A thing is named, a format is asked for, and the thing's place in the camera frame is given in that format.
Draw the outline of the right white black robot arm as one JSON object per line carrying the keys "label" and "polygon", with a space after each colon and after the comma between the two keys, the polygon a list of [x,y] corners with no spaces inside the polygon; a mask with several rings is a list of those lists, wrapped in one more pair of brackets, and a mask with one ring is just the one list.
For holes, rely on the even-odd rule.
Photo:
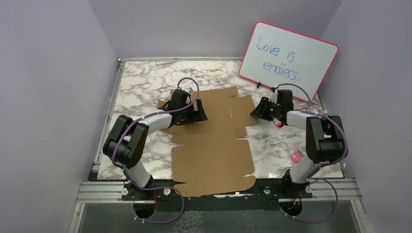
{"label": "right white black robot arm", "polygon": [[277,119],[306,132],[306,155],[281,178],[280,191],[288,198],[304,190],[321,168],[338,163],[348,153],[341,117],[295,110],[291,90],[281,89],[271,98],[262,97],[250,115],[266,121]]}

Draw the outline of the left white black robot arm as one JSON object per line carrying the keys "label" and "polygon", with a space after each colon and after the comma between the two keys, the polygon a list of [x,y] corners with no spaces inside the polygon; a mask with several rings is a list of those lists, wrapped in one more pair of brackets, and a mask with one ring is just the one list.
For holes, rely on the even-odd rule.
{"label": "left white black robot arm", "polygon": [[106,138],[102,152],[111,159],[114,166],[123,171],[127,179],[135,185],[134,193],[144,200],[153,192],[149,183],[152,176],[141,161],[147,137],[173,126],[206,120],[201,99],[198,96],[193,97],[189,90],[176,89],[169,101],[150,114],[137,119],[126,115],[119,116]]}

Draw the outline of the brown cardboard box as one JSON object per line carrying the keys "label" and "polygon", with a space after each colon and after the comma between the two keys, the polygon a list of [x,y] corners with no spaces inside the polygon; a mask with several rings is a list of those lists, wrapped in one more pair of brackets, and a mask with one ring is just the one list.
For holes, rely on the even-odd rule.
{"label": "brown cardboard box", "polygon": [[206,121],[172,126],[165,131],[177,144],[171,149],[172,179],[184,197],[223,194],[251,188],[256,177],[246,127],[258,124],[250,115],[251,95],[238,88],[200,92]]}

